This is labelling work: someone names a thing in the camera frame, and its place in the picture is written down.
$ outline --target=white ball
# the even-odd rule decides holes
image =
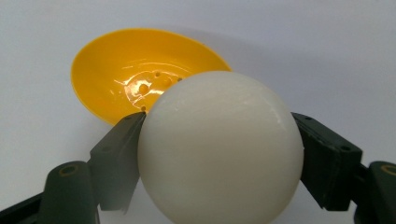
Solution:
[[[151,108],[139,139],[143,184],[178,224],[263,224],[303,169],[297,125],[277,95],[232,72],[189,77]]]

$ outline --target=white surface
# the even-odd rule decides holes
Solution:
[[[396,161],[396,2],[0,2],[0,209],[37,194],[50,169],[87,160],[110,127],[75,97],[70,65],[104,33],[163,28],[195,38],[364,150]],[[139,183],[130,223],[170,223]],[[353,223],[322,211],[302,184],[274,223]],[[102,223],[120,213],[102,213]]]
[[[175,223],[263,224],[289,204],[304,148],[282,100],[231,72],[189,77],[151,108],[138,164],[150,198]]]

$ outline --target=yellow bowl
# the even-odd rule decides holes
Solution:
[[[78,99],[114,125],[126,115],[149,112],[169,87],[206,71],[231,68],[213,50],[186,36],[125,29],[85,46],[73,61],[71,80]]]

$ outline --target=yellow plastic bowl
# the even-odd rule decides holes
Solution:
[[[98,37],[73,61],[78,99],[110,124],[140,111],[183,78],[206,71],[231,71],[205,45],[170,32],[125,29]]]

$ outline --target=white backdrop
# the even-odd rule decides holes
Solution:
[[[277,92],[364,150],[363,163],[396,162],[396,2],[0,1],[0,210],[40,192],[47,173],[111,128],[73,93],[70,65],[99,35],[127,27],[177,32],[207,44],[234,71]],[[274,223],[353,223],[321,210],[300,184]],[[127,217],[171,223],[139,182]]]

